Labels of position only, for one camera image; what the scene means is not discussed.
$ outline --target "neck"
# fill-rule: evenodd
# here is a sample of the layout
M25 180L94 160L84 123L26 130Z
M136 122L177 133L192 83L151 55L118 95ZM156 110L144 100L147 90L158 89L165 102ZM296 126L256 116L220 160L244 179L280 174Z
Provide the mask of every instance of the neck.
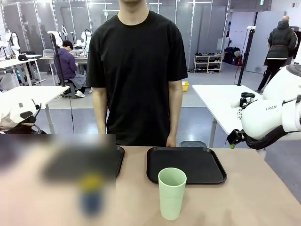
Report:
M149 10L145 0L135 3L125 3L119 0L119 20L125 25L137 25L142 23L148 16Z

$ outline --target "plastic cup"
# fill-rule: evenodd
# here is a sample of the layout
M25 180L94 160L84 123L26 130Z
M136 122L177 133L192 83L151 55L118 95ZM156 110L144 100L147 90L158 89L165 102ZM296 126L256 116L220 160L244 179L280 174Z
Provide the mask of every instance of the plastic cup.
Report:
M181 213L187 177L177 168L165 168L158 174L160 210L166 220L176 220Z

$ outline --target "purple jacket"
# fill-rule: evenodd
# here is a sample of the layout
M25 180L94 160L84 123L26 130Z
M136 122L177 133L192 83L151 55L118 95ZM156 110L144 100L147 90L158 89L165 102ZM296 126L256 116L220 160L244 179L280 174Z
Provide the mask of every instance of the purple jacket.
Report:
M60 55L60 62L62 66L64 79L65 80L74 79L75 72L77 71L77 66L75 64L74 56L64 48L59 48L58 54ZM54 57L54 60L55 60L56 71L59 74L60 72L59 72L59 67L58 67L56 57Z

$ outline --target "fluorescent light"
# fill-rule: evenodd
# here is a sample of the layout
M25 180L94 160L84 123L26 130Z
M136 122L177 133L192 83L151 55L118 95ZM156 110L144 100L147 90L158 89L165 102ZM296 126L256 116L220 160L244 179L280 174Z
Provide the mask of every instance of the fluorescent light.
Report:
M89 5L113 5L113 3L104 3L104 2L89 2Z
M212 2L211 2L211 1L195 1L195 2L188 2L188 4L193 4L193 3L199 4L199 3L212 3Z

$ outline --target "black puffer jacket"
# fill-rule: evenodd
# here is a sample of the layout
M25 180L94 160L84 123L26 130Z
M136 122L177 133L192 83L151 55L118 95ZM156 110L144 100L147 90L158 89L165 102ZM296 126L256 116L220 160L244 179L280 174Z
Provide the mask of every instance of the black puffer jacket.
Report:
M269 52L267 59L285 60L289 51L297 47L298 38L287 21L279 21L278 27L269 35Z

